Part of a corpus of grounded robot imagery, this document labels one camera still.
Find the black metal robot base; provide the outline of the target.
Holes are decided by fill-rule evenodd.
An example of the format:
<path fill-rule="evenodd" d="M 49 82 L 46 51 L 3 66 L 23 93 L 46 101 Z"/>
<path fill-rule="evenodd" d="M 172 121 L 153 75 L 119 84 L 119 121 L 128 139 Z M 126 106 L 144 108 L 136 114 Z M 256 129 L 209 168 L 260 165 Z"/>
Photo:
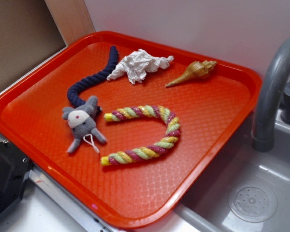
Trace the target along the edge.
<path fill-rule="evenodd" d="M 0 217 L 19 204 L 32 168 L 30 158 L 12 142 L 0 142 Z"/>

